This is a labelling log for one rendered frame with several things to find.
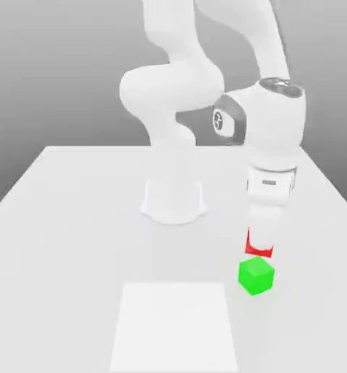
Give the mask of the small red cube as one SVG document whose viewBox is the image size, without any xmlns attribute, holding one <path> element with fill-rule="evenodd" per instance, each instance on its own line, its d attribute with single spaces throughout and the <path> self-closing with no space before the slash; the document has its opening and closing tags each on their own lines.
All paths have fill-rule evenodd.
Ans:
<svg viewBox="0 0 347 373">
<path fill-rule="evenodd" d="M 274 245 L 267 240 L 258 240 L 256 231 L 248 227 L 246 236 L 245 253 L 270 259 L 273 255 Z"/>
</svg>

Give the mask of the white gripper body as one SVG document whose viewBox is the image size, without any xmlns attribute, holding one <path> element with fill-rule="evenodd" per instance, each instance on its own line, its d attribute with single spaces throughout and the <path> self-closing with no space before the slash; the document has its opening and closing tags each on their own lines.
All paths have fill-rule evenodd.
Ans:
<svg viewBox="0 0 347 373">
<path fill-rule="evenodd" d="M 250 201 L 266 205 L 286 205 L 295 187 L 296 168 L 269 170 L 250 165 L 246 191 Z"/>
</svg>

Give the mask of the small green cube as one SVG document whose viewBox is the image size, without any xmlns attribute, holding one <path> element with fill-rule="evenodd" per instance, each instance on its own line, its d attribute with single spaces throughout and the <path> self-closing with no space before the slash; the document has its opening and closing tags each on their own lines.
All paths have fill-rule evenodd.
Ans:
<svg viewBox="0 0 347 373">
<path fill-rule="evenodd" d="M 239 263 L 238 282 L 252 296 L 270 290 L 274 275 L 275 269 L 260 256 Z"/>
</svg>

